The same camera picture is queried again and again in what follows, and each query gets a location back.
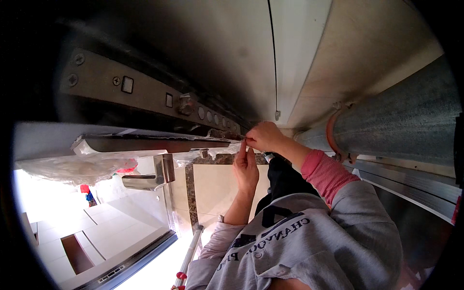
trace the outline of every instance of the plastic wrap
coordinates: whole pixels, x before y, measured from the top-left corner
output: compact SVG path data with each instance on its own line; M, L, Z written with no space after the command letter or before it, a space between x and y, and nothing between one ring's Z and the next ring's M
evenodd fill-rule
M185 167L197 157L200 157L200 151L173 153L174 168Z
M133 168L137 161L128 159L102 159L98 156L79 158L78 156L61 156L37 160L16 162L17 167L32 176L60 181L78 186L94 186L101 180L110 179L119 169Z
M229 147L209 148L208 154L211 155L213 160L216 159L217 154L235 154L240 150L240 144L240 142L237 142L229 144ZM191 152L174 153L174 168L185 167L188 164L191 164L197 157L200 157L199 150Z
M208 154L211 155L211 157L216 159L217 154L235 154L238 151L240 151L240 145L241 143L231 143L229 144L229 147L218 147L218 148L209 148L208 149Z

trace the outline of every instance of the hand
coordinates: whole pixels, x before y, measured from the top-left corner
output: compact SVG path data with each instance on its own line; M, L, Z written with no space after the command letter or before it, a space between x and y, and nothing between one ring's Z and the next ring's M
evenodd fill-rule
M273 122L261 122L246 133L246 144L260 151L277 152L285 136Z
M253 148L249 148L247 153L245 141L242 141L240 151L235 155L233 171L238 183L238 192L254 195L256 185L258 185L259 172Z

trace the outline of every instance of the white wall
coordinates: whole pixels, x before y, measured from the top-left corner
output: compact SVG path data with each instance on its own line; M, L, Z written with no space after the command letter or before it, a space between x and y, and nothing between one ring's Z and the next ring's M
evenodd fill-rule
M31 223L89 207L85 194L72 185L32 177L21 169L14 170L13 175L20 209L27 212Z

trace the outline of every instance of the black pants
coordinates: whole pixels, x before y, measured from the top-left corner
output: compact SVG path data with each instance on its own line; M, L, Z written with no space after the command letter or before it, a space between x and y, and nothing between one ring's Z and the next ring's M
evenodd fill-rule
M271 182L271 192L259 201L255 216L279 197L292 193L309 193L319 196L312 185L280 157L276 156L269 162L267 178Z

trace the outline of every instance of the pink striped sleeve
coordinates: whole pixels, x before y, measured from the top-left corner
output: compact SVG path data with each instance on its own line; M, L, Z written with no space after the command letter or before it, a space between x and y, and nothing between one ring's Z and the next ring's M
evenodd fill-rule
M320 150L312 150L301 166L303 178L311 183L325 197L325 202L331 206L338 190L346 184L360 180L348 172L339 162L325 155Z

